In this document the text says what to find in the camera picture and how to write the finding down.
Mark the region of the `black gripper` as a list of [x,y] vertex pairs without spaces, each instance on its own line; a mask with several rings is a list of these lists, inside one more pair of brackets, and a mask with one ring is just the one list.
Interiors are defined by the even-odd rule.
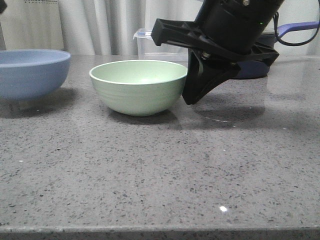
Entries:
[[[257,40],[216,25],[208,32],[194,21],[156,19],[151,31],[155,45],[188,48],[188,72],[182,97],[194,105],[215,87],[235,77],[241,70],[237,62],[262,60],[272,65],[279,56],[273,48],[263,50]],[[211,55],[205,58],[203,52]]]

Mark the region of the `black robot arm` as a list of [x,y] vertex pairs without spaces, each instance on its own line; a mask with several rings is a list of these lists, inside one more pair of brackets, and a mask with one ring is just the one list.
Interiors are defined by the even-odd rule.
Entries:
[[205,0],[194,21],[156,19],[155,45],[188,49],[182,97],[196,104],[213,88],[237,76],[240,62],[270,66],[279,53],[259,37],[277,13],[281,0]]

